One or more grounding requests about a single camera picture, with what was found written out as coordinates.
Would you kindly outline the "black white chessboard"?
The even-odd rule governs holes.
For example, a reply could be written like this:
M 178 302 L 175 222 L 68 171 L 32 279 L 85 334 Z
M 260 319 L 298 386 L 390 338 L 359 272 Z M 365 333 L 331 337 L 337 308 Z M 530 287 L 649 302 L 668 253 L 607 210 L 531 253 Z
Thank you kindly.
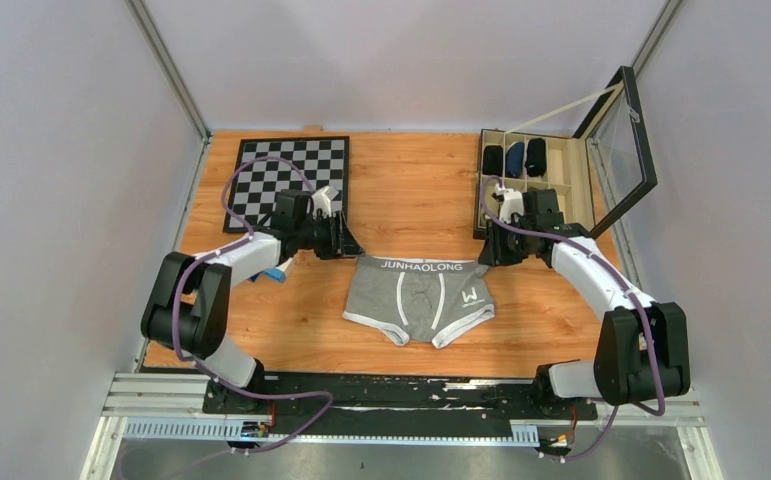
M 268 224 L 265 217 L 273 209 L 276 194 L 286 189 L 304 190 L 306 182 L 317 189 L 331 185 L 339 191 L 341 211 L 348 210 L 348 136 L 244 139 L 239 144 L 236 164 L 266 156 L 284 158 L 300 172 L 295 173 L 282 162 L 266 160 L 240 172 L 225 195 L 227 207 L 235 214 L 225 215 L 224 232 L 243 233 L 245 227 L 240 217 L 251 225 Z

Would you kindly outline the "left aluminium frame post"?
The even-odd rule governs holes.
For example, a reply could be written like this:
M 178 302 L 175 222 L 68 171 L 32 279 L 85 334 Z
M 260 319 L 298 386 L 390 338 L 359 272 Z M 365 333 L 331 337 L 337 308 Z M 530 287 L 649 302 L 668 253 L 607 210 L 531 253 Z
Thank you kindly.
M 139 30 L 144 36 L 149 49 L 152 51 L 156 62 L 170 84 L 190 124 L 201 141 L 206 144 L 212 136 L 211 129 L 201 114 L 193 95 L 165 44 L 149 6 L 143 0 L 126 0 L 125 4 L 132 13 Z

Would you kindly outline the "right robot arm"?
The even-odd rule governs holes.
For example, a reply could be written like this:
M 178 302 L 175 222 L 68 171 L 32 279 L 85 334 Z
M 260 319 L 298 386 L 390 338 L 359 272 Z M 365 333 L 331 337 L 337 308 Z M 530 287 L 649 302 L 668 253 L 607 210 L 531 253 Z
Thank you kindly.
M 480 205 L 486 219 L 481 264 L 502 267 L 539 258 L 575 288 L 601 322 L 592 359 L 538 368 L 539 383 L 531 392 L 538 413 L 557 417 L 572 399 L 588 398 L 661 416 L 668 398 L 688 392 L 684 311 L 629 281 L 585 227 L 566 222 L 554 190 L 495 184 Z

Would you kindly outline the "navy rolled underwear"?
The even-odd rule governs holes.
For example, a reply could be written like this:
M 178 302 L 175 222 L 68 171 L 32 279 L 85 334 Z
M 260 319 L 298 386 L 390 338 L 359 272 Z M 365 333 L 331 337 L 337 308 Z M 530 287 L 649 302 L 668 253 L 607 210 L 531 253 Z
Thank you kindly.
M 507 178 L 520 178 L 524 170 L 525 143 L 513 142 L 505 152 L 504 175 Z

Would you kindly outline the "aluminium frame post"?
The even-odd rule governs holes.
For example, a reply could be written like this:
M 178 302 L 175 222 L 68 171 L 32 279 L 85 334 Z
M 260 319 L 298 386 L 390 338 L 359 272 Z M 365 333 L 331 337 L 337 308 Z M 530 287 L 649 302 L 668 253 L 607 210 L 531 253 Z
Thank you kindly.
M 674 18 L 684 4 L 684 0 L 665 0 L 663 2 L 659 13 L 633 58 L 631 67 L 636 74 L 641 74 L 644 71 L 649 59 L 659 46 L 664 35 L 668 32 Z
M 132 13 L 139 30 L 144 36 L 149 49 L 152 51 L 156 62 L 170 84 L 190 124 L 201 141 L 206 144 L 212 136 L 211 129 L 201 114 L 193 95 L 165 44 L 149 6 L 143 0 L 126 0 L 125 4 Z

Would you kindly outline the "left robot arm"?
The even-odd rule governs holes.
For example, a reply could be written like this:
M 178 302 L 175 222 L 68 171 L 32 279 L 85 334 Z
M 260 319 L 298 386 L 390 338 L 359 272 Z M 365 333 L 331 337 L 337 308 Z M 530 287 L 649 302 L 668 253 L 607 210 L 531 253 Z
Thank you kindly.
M 141 334 L 228 387 L 229 400 L 240 411 L 259 411 L 268 390 L 256 379 L 263 367 L 227 333 L 231 292 L 259 276 L 284 280 L 300 250 L 311 250 L 321 260 L 361 256 L 364 251 L 343 211 L 333 204 L 336 195 L 331 186 L 313 193 L 282 190 L 266 224 L 241 239 L 200 254 L 167 254 L 141 319 Z

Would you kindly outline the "right aluminium frame post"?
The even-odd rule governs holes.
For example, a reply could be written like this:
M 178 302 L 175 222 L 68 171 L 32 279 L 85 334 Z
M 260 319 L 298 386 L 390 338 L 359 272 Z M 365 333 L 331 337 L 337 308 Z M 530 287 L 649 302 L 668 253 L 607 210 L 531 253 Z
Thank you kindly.
M 684 4 L 684 0 L 665 0 L 663 2 L 659 13 L 633 58 L 631 67 L 636 74 L 641 74 L 644 71 L 649 59 L 659 46 L 664 35 L 668 32 L 674 18 Z

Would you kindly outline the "black rolled underwear tall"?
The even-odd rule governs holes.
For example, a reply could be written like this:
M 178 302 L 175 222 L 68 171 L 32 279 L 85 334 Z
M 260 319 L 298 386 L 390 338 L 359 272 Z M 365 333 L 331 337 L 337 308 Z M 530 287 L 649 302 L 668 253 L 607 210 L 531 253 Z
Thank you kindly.
M 528 177 L 541 177 L 548 168 L 547 144 L 544 138 L 532 138 L 526 144 L 524 168 Z

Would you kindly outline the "blue white block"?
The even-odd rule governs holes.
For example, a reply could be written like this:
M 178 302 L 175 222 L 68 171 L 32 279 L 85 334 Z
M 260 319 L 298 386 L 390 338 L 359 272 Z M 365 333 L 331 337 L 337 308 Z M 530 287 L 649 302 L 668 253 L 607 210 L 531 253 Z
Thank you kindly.
M 295 264 L 295 260 L 293 258 L 288 259 L 284 263 L 271 267 L 269 269 L 263 270 L 259 273 L 256 273 L 252 275 L 249 278 L 250 282 L 255 282 L 257 279 L 261 277 L 269 278 L 277 283 L 284 283 Z

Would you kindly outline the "grey underwear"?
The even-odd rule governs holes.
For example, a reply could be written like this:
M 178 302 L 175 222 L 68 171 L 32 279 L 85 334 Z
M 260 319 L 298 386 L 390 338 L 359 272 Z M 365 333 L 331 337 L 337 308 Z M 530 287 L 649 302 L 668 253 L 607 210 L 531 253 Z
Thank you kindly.
M 472 260 L 364 256 L 342 317 L 378 330 L 397 346 L 417 341 L 441 349 L 495 317 L 487 270 Z

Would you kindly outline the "black compartment storage box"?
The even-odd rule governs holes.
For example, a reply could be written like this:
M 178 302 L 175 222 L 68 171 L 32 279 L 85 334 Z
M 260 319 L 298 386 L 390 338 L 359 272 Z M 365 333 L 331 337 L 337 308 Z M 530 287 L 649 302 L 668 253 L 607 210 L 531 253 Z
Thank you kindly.
M 548 168 L 541 177 L 499 176 L 508 188 L 526 192 L 552 189 L 565 218 L 599 236 L 608 232 L 658 184 L 658 177 L 637 76 L 621 66 L 601 90 L 560 106 L 515 127 L 484 128 L 479 133 L 476 180 L 486 145 L 504 153 L 516 141 L 525 149 L 532 138 L 544 138 Z

